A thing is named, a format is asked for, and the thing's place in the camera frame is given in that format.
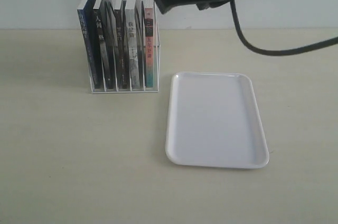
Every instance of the black cable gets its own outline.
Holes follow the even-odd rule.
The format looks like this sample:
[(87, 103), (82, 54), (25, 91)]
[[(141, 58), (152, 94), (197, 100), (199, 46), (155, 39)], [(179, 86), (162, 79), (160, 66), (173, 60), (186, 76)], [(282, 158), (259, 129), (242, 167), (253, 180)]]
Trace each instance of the black cable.
[(236, 10), (236, 4), (235, 4), (234, 0), (230, 0), (230, 6), (231, 6), (232, 18), (233, 18), (234, 26), (235, 26), (235, 29), (236, 29), (236, 32), (237, 32), (237, 36), (239, 37), (239, 39), (241, 40), (241, 42), (244, 44), (245, 47), (247, 47), (249, 50), (251, 50), (255, 53), (259, 53), (259, 54), (267, 55), (267, 56), (289, 56), (289, 55), (297, 55), (297, 54), (301, 54), (301, 53), (305, 53), (305, 52), (309, 52), (309, 51), (315, 51), (315, 50), (319, 50), (319, 49), (322, 49), (322, 48), (326, 48), (326, 47), (338, 44), (338, 37), (336, 37), (336, 38), (328, 39), (328, 40), (325, 40), (325, 41), (321, 41), (321, 42), (318, 42), (318, 43), (314, 43), (314, 44), (310, 44), (310, 45), (307, 45), (307, 46), (303, 46), (303, 47), (299, 47), (299, 48), (295, 48), (295, 49), (290, 49), (290, 50), (275, 50), (275, 51), (272, 51), (272, 50), (264, 50), (264, 49), (257, 48), (255, 46), (253, 46), (251, 43), (249, 43), (248, 40), (243, 35), (243, 32), (241, 30), (241, 26), (239, 24), (237, 10)]

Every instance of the book spine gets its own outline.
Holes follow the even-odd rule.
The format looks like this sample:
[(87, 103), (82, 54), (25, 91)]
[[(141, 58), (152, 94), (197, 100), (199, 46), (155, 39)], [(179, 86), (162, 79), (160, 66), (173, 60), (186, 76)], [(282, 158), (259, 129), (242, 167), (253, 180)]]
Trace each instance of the book spine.
[(139, 67), (137, 56), (137, 36), (135, 10), (126, 10), (126, 27), (129, 52), (129, 70), (132, 78), (132, 88), (140, 88)]
[(108, 51), (107, 51), (107, 46), (106, 46), (104, 30), (102, 28), (102, 19), (101, 19), (100, 10), (93, 10), (93, 12), (94, 12), (94, 17), (95, 17), (95, 24), (96, 24), (97, 33), (98, 33), (99, 44), (100, 44), (100, 54), (101, 54), (102, 62), (104, 65), (106, 87), (108, 89), (113, 89), (114, 80), (111, 77), (112, 72), (109, 66)]
[(146, 87), (154, 86), (154, 13), (152, 8), (145, 9), (146, 39)]
[(79, 21), (81, 25), (81, 31), (83, 35), (84, 45), (86, 47), (87, 59), (89, 64), (89, 70), (91, 74), (91, 78), (94, 83), (94, 88), (100, 88), (99, 76), (95, 66), (94, 54), (90, 43), (90, 37), (87, 27), (87, 20), (85, 17), (85, 13), (83, 10), (78, 10)]
[(125, 51), (124, 51), (124, 23), (122, 19), (122, 11), (115, 10), (116, 18), (116, 36), (117, 36), (117, 45), (118, 45), (118, 62), (119, 62), (119, 85), (121, 88), (128, 87), (128, 69), (125, 60)]

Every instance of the table surface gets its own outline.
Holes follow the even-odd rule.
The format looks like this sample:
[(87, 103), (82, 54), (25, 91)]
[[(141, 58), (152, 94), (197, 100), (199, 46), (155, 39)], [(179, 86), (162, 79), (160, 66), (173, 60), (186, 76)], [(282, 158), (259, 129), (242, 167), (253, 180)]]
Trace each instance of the table surface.
[[(337, 33), (245, 31), (269, 49)], [(337, 223), (338, 46), (266, 57), (234, 30), (161, 31), (161, 42), (159, 93), (93, 95), (79, 30), (0, 31), (1, 224)], [(167, 159), (170, 81), (180, 71), (251, 78), (265, 168)]]

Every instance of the book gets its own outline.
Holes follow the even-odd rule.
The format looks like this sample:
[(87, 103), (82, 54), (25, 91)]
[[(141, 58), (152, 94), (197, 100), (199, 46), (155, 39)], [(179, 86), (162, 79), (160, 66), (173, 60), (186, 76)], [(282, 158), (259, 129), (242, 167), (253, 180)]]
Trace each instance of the book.
[(154, 86), (154, 0), (145, 0), (145, 85)]
[(126, 29), (129, 54), (129, 73), (132, 79), (132, 88), (143, 88), (143, 40), (140, 29), (141, 0), (127, 0), (125, 7)]
[(107, 89), (115, 88), (115, 58), (111, 0), (96, 0), (93, 12), (96, 21), (100, 54), (104, 69), (104, 79)]
[(125, 52), (125, 6), (127, 0), (116, 0), (114, 4), (114, 16), (116, 21), (116, 37), (117, 37), (117, 72), (118, 72), (118, 87), (121, 89), (128, 88), (129, 72), (128, 72), (128, 57)]
[(81, 25), (84, 45), (86, 47), (89, 72), (93, 88), (100, 89), (103, 85), (100, 44), (93, 14), (95, 0), (81, 0), (77, 12)]

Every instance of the white wall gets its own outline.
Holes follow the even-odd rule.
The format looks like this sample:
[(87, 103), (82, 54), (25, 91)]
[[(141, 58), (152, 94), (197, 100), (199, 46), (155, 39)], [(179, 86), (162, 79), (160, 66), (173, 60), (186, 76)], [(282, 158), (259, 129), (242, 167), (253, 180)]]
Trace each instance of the white wall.
[[(0, 0), (2, 29), (77, 29), (80, 0)], [(243, 27), (338, 27), (338, 0), (238, 0)], [(163, 29), (232, 27), (229, 5), (198, 11), (175, 8), (159, 17)]]

